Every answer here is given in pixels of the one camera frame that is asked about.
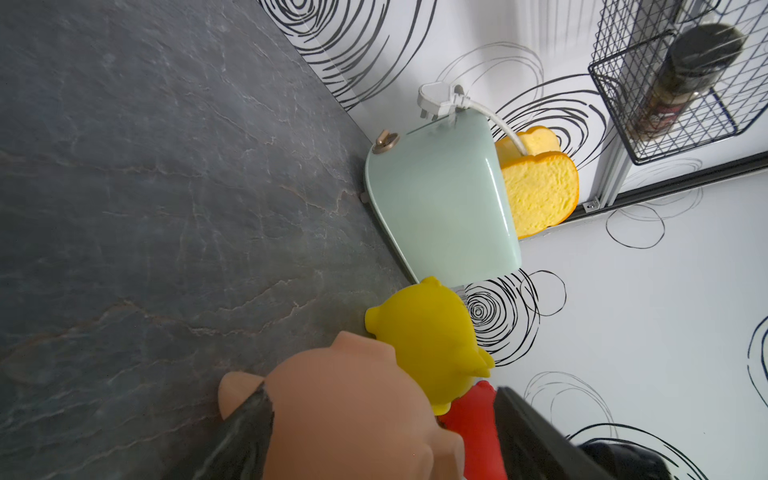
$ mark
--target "bread slice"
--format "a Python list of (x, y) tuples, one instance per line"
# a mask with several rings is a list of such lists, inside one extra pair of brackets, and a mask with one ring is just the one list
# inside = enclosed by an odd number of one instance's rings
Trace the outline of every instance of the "bread slice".
[(547, 151), (507, 161), (502, 174), (518, 238), (557, 225), (576, 209), (578, 172), (566, 154)]
[[(531, 127), (528, 131), (519, 133), (518, 137), (520, 137), (526, 150), (528, 150), (528, 155), (536, 156), (546, 151), (560, 151), (558, 136), (546, 127)], [(496, 154), (502, 167), (522, 158), (520, 151), (518, 151), (518, 148), (509, 137), (504, 137), (496, 142)]]

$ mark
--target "power cord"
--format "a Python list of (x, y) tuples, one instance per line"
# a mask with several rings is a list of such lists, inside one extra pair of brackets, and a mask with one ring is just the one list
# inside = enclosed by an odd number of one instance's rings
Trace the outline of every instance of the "power cord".
[(520, 155), (528, 155), (528, 150), (526, 150), (525, 146), (520, 141), (520, 137), (512, 131), (509, 125), (507, 125), (501, 117), (486, 106), (473, 101), (467, 95), (451, 91), (451, 85), (444, 81), (436, 81), (419, 87), (419, 99), (416, 103), (418, 103), (419, 107), (423, 110), (422, 117), (425, 117), (426, 112), (432, 114), (435, 119), (453, 113), (456, 108), (471, 108), (472, 110), (476, 110), (490, 118), (499, 128), (501, 128), (512, 143), (515, 144)]

